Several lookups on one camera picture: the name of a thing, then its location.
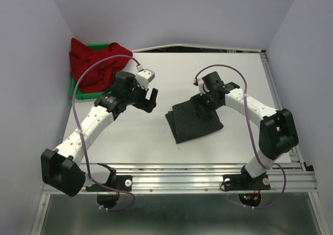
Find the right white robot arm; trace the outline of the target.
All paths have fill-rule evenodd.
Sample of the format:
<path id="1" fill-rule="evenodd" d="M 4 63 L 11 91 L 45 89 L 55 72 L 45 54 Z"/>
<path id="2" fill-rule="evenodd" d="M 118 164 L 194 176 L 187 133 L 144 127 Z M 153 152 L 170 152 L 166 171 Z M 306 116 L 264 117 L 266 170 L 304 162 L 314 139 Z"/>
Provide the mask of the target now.
<path id="1" fill-rule="evenodd" d="M 217 72 L 195 78 L 194 85 L 199 88 L 199 93 L 190 100 L 200 117 L 226 106 L 242 114 L 248 126 L 254 124 L 259 129 L 259 147 L 245 165 L 245 172 L 239 176 L 243 187 L 252 188 L 256 185 L 259 176 L 270 169 L 284 153 L 298 145 L 296 126 L 289 110 L 277 110 L 264 105 L 248 96 L 239 85 L 233 82 L 225 84 Z"/>

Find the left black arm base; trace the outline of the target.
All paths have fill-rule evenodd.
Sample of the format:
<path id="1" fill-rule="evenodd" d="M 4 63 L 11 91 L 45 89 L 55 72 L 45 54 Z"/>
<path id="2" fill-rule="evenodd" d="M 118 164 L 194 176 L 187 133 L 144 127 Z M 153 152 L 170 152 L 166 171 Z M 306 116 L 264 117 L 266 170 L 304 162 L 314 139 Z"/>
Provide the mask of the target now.
<path id="1" fill-rule="evenodd" d="M 109 175 L 107 181 L 103 184 L 106 187 L 121 190 L 121 191 L 132 191 L 133 176 L 132 175 Z M 85 187 L 86 192 L 107 192 L 105 187 L 98 184 L 92 184 L 91 186 Z"/>

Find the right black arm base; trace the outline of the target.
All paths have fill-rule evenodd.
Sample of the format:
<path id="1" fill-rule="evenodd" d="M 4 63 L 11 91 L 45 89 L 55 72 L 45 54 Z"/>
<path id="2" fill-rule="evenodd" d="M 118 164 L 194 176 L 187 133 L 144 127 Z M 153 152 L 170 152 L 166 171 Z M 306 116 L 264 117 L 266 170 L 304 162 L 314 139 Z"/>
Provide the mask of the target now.
<path id="1" fill-rule="evenodd" d="M 226 174 L 223 175 L 220 189 L 222 191 L 270 190 L 271 185 L 267 174 L 257 178 L 251 178 L 244 174 Z"/>

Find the dark grey dotted skirt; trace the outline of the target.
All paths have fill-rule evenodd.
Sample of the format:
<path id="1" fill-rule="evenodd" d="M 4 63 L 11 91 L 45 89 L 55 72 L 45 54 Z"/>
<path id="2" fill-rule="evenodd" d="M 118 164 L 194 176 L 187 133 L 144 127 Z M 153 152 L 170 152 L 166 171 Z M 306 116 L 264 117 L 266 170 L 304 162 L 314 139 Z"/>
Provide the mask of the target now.
<path id="1" fill-rule="evenodd" d="M 176 144 L 209 135 L 224 127 L 216 111 L 199 117 L 190 100 L 174 105 L 165 118 Z"/>

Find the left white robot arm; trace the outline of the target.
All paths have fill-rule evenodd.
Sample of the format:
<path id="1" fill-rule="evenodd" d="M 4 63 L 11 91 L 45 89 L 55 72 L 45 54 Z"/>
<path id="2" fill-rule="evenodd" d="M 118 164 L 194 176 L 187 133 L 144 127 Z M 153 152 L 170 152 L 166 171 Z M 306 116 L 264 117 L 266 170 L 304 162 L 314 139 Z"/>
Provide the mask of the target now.
<path id="1" fill-rule="evenodd" d="M 43 182 L 70 197 L 78 194 L 86 181 L 79 166 L 101 132 L 127 106 L 147 113 L 156 107 L 157 89 L 153 88 L 150 98 L 146 98 L 148 85 L 154 78 L 155 73 L 148 69 L 139 70 L 136 74 L 119 72 L 114 83 L 95 100 L 85 119 L 77 122 L 75 131 L 55 149 L 46 149 L 42 153 Z"/>

